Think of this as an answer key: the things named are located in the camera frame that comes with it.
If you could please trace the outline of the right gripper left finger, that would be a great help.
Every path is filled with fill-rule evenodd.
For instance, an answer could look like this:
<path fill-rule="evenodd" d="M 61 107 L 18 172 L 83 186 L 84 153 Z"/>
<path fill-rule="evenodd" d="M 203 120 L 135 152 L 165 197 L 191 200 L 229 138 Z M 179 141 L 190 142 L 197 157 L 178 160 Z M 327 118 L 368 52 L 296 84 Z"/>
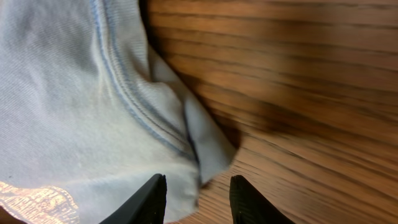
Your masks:
<path fill-rule="evenodd" d="M 133 196 L 100 224 L 163 224 L 166 195 L 165 175 L 154 174 Z"/>

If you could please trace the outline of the light blue printed t-shirt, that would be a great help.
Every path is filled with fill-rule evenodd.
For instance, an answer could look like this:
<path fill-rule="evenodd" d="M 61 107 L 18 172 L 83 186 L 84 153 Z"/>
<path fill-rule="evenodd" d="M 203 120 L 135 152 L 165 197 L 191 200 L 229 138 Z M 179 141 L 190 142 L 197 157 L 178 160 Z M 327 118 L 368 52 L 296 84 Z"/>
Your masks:
<path fill-rule="evenodd" d="M 154 174 L 191 215 L 235 149 L 147 40 L 136 0 L 1 2 L 1 206 L 99 223 Z"/>

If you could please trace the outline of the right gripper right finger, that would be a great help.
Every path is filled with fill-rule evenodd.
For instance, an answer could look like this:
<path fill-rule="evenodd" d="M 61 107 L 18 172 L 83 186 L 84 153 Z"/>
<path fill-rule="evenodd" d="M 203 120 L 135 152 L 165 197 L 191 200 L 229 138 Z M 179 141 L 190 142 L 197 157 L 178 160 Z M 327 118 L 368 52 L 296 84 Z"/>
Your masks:
<path fill-rule="evenodd" d="M 229 201 L 234 224 L 294 224 L 242 175 L 232 176 Z"/>

